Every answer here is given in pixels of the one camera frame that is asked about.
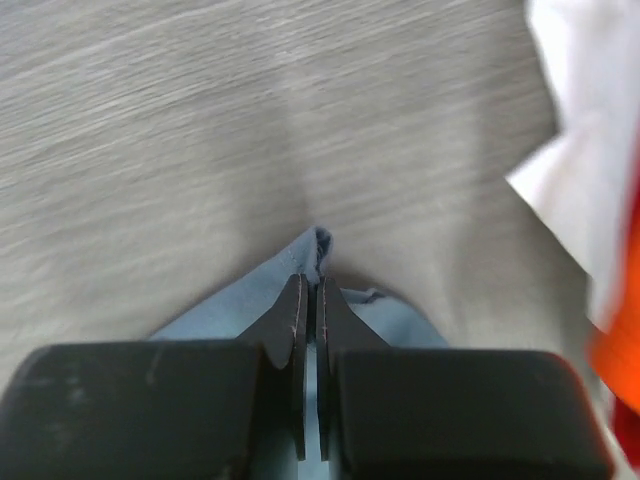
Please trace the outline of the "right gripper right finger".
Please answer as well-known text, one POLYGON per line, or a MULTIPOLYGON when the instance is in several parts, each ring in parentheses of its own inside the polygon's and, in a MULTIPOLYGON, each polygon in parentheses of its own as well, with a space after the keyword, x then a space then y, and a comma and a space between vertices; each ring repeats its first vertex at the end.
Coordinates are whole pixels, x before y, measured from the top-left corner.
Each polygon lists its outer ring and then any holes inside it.
POLYGON ((317 357, 317 416, 321 460, 329 460, 334 406, 332 385, 341 351, 385 350, 390 345, 349 307, 337 282, 322 277, 316 290, 315 339, 317 357))

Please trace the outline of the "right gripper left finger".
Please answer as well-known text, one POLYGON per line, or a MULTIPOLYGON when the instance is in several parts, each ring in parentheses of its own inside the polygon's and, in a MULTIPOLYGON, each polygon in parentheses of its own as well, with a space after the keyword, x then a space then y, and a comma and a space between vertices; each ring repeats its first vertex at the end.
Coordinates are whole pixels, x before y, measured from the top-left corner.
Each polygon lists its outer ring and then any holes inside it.
POLYGON ((263 348, 284 383, 284 404, 298 460, 306 459, 307 278, 289 277, 272 307, 242 332, 242 341, 263 348))

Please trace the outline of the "blue-grey t shirt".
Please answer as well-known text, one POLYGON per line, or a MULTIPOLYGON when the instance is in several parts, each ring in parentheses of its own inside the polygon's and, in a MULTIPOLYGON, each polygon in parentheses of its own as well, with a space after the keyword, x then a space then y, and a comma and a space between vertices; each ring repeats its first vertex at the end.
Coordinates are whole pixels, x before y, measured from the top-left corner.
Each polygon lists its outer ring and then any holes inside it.
MULTIPOLYGON (((151 336, 153 340, 227 339, 238 336, 264 314, 290 276, 303 274, 310 285, 328 274, 333 247, 331 233, 309 228, 289 246, 233 284, 211 295, 151 336)), ((410 304, 376 289, 344 289, 350 309, 388 344, 401 348, 446 348, 436 328, 410 304)), ((289 467, 286 479, 328 479, 329 464, 321 460, 317 419, 316 348, 307 347, 306 460, 289 467)))

